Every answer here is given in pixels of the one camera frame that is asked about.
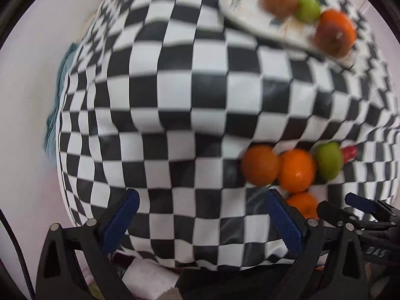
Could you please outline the black white checkered cloth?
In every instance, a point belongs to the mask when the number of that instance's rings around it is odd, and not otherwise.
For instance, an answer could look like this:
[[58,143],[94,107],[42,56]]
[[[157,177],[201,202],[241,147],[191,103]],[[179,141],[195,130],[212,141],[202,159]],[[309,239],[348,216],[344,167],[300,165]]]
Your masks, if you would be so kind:
[[104,0],[60,99],[56,150],[72,223],[126,195],[138,213],[120,249],[171,268],[242,270],[290,260],[245,182],[242,152],[336,141],[356,159],[310,192],[339,207],[349,192],[389,201],[399,184],[399,115],[384,56],[349,0],[356,63],[281,47],[229,25],[218,0]]

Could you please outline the floral ceramic oval plate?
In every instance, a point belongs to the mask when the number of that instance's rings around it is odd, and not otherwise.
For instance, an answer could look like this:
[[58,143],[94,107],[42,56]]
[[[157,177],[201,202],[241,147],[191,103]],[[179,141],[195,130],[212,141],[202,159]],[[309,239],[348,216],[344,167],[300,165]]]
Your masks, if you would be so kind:
[[[338,9],[339,3],[335,4],[334,7],[328,5],[328,2],[333,2],[333,0],[317,1],[321,5],[321,14],[326,9],[343,12]],[[259,4],[259,0],[218,0],[218,7],[227,20],[260,39],[269,39],[305,52],[329,57],[345,69],[350,69],[355,65],[355,60],[358,56],[355,51],[356,41],[350,52],[345,57],[340,58],[327,55],[315,46],[313,38],[319,20],[314,24],[302,23],[297,20],[296,12],[284,19],[277,18],[275,15],[264,11]]]

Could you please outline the orange mandarin with stem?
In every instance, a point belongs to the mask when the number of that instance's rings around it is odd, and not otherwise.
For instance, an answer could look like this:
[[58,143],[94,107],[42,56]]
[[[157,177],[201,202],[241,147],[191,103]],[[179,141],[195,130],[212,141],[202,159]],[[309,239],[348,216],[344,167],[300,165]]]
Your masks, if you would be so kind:
[[314,182],[317,166],[311,153],[300,148],[284,152],[281,156],[278,182],[290,194],[306,191]]

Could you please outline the yellow red apple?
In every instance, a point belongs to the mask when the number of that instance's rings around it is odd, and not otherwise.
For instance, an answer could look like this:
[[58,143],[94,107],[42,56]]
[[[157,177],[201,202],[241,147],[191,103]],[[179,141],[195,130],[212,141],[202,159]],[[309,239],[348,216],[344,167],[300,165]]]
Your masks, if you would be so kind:
[[298,0],[259,0],[259,4],[264,11],[281,19],[291,16],[299,7]]

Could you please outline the large orange on plate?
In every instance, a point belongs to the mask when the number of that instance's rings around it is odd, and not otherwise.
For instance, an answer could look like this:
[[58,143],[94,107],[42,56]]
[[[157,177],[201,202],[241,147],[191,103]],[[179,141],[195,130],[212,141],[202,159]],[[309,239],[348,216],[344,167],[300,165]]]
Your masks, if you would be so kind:
[[323,52],[343,58],[354,45],[357,32],[345,13],[335,9],[326,9],[320,16],[315,39]]

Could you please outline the blue bed sheet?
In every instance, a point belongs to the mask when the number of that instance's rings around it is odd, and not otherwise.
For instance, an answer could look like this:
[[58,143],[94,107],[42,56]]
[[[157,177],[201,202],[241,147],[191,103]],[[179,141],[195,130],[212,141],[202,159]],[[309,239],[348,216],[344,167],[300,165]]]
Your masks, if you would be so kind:
[[46,120],[46,131],[43,140],[43,149],[46,153],[47,158],[49,159],[51,164],[53,164],[53,166],[56,166],[56,121],[60,106],[60,98],[62,96],[62,90],[65,86],[65,77],[67,75],[67,72],[71,68],[77,47],[78,45],[76,43],[72,43],[68,47],[65,55],[60,62],[55,82],[55,96],[53,100],[53,107]]

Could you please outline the red cherry tomato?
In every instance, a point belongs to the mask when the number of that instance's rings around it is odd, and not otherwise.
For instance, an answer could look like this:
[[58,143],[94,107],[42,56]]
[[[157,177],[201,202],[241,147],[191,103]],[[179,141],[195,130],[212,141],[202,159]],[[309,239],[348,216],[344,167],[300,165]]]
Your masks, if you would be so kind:
[[342,161],[344,164],[346,164],[356,159],[358,149],[356,145],[347,145],[344,148],[340,148],[340,152],[342,154]]

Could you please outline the green apple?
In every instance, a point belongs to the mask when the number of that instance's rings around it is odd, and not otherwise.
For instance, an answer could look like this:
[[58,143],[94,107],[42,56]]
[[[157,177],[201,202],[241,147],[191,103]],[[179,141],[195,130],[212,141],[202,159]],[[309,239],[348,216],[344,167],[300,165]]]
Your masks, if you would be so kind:
[[321,5],[317,0],[298,0],[295,17],[301,23],[313,25],[321,16]]
[[338,142],[319,144],[314,149],[313,155],[319,175],[325,182],[334,180],[342,171],[344,161]]

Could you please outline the green apple on plate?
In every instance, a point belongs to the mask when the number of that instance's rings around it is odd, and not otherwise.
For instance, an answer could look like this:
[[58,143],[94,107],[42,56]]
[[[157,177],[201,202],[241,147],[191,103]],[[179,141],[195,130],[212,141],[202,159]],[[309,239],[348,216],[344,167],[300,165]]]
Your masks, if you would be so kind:
[[313,25],[321,16],[321,5],[317,0],[298,0],[295,17],[301,23]]

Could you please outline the dark red apple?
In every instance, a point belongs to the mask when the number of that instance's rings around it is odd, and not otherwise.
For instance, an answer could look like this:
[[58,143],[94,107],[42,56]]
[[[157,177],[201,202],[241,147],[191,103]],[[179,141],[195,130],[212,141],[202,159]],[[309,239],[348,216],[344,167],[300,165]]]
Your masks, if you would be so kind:
[[313,39],[319,50],[335,58],[345,57],[351,49],[351,41],[344,29],[335,23],[320,22]]

